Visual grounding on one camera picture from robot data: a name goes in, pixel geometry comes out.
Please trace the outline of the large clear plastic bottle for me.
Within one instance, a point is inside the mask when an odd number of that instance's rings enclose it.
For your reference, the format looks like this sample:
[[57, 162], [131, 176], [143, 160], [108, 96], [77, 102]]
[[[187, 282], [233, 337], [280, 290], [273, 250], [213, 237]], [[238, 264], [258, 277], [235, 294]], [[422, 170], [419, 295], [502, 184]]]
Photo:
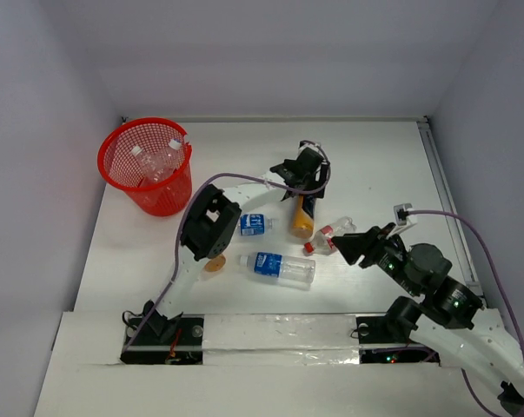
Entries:
[[172, 139], [168, 146], [156, 153], [156, 166], [151, 176], [153, 183], [159, 183], [171, 177], [182, 162], [182, 143]]

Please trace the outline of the blue label bottle front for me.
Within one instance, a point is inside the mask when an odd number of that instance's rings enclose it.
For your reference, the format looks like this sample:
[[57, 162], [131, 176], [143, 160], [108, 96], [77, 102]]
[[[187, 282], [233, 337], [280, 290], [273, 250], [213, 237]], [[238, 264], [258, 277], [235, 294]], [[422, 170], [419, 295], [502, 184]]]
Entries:
[[269, 252], [240, 255], [238, 264], [259, 282], [269, 285], [310, 290], [315, 278], [313, 260]]

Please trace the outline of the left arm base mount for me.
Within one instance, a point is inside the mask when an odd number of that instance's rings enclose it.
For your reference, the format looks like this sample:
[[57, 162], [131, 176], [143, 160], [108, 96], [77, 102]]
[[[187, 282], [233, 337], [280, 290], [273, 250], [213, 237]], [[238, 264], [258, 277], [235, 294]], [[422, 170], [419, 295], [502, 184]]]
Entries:
[[202, 365], [204, 317], [185, 315], [174, 333], [161, 341], [147, 326], [121, 353], [120, 361], [128, 365]]

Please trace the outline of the clear unlabeled plastic bottle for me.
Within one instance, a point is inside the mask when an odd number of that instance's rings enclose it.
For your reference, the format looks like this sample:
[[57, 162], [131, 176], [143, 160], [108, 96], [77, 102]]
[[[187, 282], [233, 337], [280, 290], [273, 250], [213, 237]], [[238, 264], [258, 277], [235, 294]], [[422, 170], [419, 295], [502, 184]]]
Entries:
[[149, 152], [145, 151], [138, 145], [132, 148], [130, 154], [132, 154], [135, 157], [141, 171], [143, 172], [144, 177], [152, 184], [158, 183], [156, 157], [151, 155]]

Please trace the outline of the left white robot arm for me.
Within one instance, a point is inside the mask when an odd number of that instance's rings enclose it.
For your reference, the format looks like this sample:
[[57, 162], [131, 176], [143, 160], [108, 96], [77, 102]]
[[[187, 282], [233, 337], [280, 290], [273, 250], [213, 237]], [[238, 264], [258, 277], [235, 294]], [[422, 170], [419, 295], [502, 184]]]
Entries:
[[159, 295], [144, 306], [135, 332], [145, 329], [155, 342], [170, 341], [201, 270], [231, 243], [241, 215], [292, 196], [323, 194], [330, 169], [322, 147], [306, 141], [294, 159], [286, 159], [262, 175], [223, 172], [210, 177], [182, 215], [172, 272]]

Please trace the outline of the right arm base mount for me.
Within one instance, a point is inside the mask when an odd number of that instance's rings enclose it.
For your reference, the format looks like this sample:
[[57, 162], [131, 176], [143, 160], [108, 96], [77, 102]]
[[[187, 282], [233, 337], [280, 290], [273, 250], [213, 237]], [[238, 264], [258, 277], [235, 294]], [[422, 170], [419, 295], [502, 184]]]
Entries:
[[440, 364], [441, 359], [430, 347], [411, 341], [404, 335], [394, 335], [383, 323], [381, 315], [355, 318], [350, 337], [358, 342], [361, 364]]

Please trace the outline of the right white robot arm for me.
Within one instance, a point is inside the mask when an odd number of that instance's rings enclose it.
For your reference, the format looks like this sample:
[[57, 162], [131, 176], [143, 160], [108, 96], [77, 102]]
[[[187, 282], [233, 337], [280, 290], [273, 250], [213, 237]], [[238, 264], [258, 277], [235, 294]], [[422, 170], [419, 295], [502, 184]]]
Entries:
[[498, 310], [449, 276], [451, 262], [434, 245], [407, 248], [392, 224], [332, 242], [349, 265], [377, 267], [406, 295], [382, 315], [363, 316], [355, 334], [363, 345], [420, 344], [481, 380], [512, 416], [524, 416], [524, 339], [509, 333]]

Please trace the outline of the tall orange juice bottle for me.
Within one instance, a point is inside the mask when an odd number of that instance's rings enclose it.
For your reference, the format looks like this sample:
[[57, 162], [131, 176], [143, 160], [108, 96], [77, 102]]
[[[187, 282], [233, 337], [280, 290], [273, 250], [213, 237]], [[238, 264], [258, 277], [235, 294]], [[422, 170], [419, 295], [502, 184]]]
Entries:
[[308, 239], [315, 228], [316, 198], [312, 195], [299, 195], [293, 214], [290, 232], [299, 239]]

